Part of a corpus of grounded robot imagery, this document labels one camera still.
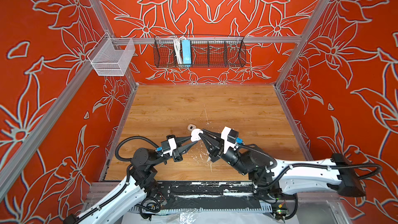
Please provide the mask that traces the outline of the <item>small green circuit board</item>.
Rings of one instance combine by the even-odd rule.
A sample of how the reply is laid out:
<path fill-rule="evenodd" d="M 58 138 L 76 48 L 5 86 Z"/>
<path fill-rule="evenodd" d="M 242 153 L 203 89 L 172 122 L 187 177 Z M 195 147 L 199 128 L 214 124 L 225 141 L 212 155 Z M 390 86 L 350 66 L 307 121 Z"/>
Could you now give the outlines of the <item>small green circuit board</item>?
<path fill-rule="evenodd" d="M 273 205 L 272 216 L 276 221 L 285 222 L 286 216 L 288 215 L 288 208 L 285 203 Z"/>

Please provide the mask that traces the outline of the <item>clear plastic wall bin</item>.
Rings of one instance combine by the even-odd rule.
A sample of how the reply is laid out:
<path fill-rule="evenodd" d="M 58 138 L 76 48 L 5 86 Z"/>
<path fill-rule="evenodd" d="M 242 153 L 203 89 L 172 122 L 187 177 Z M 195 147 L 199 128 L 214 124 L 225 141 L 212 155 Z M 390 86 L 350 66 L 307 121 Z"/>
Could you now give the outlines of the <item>clear plastic wall bin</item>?
<path fill-rule="evenodd" d="M 107 32 L 88 54 L 99 76 L 124 76 L 135 54 L 132 38 L 112 38 Z"/>

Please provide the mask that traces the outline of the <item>blue box in basket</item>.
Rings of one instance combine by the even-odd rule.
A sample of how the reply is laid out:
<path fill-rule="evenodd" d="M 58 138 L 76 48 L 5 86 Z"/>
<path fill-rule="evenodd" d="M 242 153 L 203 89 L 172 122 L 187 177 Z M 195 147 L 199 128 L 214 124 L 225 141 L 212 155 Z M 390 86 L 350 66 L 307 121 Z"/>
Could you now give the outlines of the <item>blue box in basket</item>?
<path fill-rule="evenodd" d="M 183 65 L 190 67 L 192 64 L 191 60 L 191 41 L 188 39 L 181 40 L 182 47 L 182 61 Z"/>

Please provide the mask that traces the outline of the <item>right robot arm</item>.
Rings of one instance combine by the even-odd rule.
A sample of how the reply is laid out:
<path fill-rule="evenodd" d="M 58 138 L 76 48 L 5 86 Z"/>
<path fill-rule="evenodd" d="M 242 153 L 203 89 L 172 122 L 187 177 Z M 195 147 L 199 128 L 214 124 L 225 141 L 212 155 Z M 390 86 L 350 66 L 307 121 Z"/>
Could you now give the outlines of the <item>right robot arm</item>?
<path fill-rule="evenodd" d="M 382 172 L 376 163 L 352 164 L 340 153 L 316 161 L 276 159 L 255 144 L 246 145 L 228 127 L 221 133 L 195 129 L 191 140 L 203 141 L 211 162 L 222 159 L 266 194 L 335 191 L 343 197 L 363 197 L 361 181 Z"/>

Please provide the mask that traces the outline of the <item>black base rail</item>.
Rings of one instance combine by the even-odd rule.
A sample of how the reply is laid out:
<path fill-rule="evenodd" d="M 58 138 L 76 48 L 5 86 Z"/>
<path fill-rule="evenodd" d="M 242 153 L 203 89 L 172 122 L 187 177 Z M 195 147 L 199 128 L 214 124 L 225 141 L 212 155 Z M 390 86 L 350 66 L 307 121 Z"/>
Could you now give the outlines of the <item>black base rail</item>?
<path fill-rule="evenodd" d="M 270 213 L 294 207 L 295 196 L 266 193 L 249 181 L 159 181 L 150 194 L 161 214 L 182 211 Z"/>

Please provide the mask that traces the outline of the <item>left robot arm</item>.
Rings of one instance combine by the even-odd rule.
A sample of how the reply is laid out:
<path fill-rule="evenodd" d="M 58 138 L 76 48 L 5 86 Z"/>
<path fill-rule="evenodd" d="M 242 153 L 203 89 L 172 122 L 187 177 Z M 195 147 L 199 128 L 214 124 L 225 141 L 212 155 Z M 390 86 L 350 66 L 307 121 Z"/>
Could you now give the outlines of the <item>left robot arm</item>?
<path fill-rule="evenodd" d="M 144 140 L 154 149 L 140 148 L 131 158 L 120 156 L 121 146 L 132 140 Z M 143 136 L 133 136 L 123 140 L 116 147 L 115 157 L 130 163 L 126 169 L 126 177 L 92 207 L 79 215 L 70 214 L 63 223 L 113 224 L 134 207 L 137 207 L 141 214 L 159 213 L 162 206 L 154 197 L 159 192 L 158 183 L 154 179 L 157 174 L 154 167 L 161 163 L 167 164 L 170 159 L 181 162 L 182 155 L 186 154 L 199 140 L 199 136 L 177 138 L 169 135 L 161 146 Z"/>

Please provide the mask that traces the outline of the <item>white earbud charging case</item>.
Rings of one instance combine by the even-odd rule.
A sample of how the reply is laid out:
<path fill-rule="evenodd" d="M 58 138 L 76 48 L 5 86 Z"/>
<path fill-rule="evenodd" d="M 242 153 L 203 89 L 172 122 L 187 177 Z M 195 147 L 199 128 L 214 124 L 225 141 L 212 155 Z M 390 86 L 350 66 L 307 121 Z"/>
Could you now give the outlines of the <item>white earbud charging case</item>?
<path fill-rule="evenodd" d="M 196 129 L 197 127 L 196 127 L 196 125 L 194 125 L 194 124 L 189 124 L 188 125 L 188 127 L 187 127 L 187 129 L 189 130 L 189 131 L 192 131 L 192 130 L 194 130 L 194 129 Z"/>

